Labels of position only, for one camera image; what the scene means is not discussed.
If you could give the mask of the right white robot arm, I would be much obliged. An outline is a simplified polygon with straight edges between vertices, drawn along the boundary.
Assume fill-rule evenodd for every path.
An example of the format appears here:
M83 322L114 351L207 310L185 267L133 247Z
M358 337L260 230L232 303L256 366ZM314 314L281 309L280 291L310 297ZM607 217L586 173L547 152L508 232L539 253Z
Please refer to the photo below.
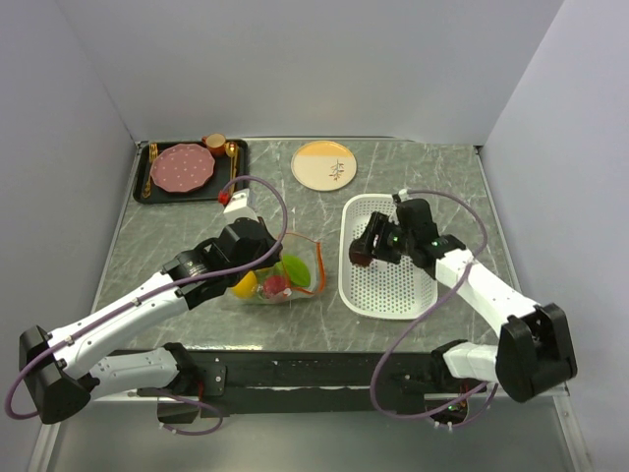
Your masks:
M563 384L578 373L567 317L504 283L456 237L439 234L424 199L393 196L394 216L375 211L359 235L344 232L340 261L367 267L408 258L459 295L498 336L495 346L455 340L431 353L431 383L452 391L464 379L499 384L517 402Z

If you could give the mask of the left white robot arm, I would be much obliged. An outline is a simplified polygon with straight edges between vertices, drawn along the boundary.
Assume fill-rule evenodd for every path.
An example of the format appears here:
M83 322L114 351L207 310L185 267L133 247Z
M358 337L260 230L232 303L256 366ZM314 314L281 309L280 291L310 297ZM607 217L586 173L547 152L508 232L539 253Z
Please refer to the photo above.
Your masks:
M47 331L36 325L20 336L20 380L34 416L62 422L92 400L129 389L162 395L195 393L202 384L180 343L140 354L115 350L137 334L222 296L248 272L279 261L281 240L259 220L239 218L219 236L183 251L131 293L109 306Z

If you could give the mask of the yellow toy lemon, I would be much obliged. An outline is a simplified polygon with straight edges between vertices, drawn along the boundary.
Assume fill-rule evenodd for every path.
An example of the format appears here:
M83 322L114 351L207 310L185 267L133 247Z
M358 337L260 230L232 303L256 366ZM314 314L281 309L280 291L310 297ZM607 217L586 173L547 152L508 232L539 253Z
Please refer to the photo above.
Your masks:
M257 276L249 271L243 278L231 288L232 294L239 299L250 299L257 294Z

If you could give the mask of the clear orange zip bag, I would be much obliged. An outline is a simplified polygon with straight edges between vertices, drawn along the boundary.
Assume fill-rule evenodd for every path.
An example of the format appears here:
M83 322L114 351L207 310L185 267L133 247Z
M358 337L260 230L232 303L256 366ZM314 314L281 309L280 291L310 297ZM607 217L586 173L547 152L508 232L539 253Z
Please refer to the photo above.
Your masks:
M287 233L279 262L249 271L228 294L248 304L284 304L320 293L326 281L319 241Z

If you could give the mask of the dark maroon toy fruit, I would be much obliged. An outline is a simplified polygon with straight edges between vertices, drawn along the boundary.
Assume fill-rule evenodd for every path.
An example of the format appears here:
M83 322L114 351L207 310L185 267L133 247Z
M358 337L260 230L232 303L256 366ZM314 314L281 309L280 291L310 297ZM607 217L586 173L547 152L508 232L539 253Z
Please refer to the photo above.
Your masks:
M372 262L371 256L362 252L350 252L349 259L353 265L362 267L369 266Z

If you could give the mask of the green toy leaf slice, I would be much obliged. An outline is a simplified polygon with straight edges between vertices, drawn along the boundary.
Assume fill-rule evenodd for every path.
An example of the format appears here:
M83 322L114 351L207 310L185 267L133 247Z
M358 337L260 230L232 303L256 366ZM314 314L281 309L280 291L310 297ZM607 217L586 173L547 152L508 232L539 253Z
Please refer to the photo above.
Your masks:
M281 265L291 285L300 288L308 288L310 286L310 270L300 258L285 254L281 258Z

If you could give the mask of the red toy fruit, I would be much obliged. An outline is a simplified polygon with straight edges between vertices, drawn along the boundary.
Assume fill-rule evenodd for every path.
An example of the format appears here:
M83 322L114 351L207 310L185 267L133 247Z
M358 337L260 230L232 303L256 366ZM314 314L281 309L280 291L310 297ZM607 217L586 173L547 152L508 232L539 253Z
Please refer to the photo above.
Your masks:
M272 275L264 281L262 292L267 299L283 293L289 287L289 282L283 275Z

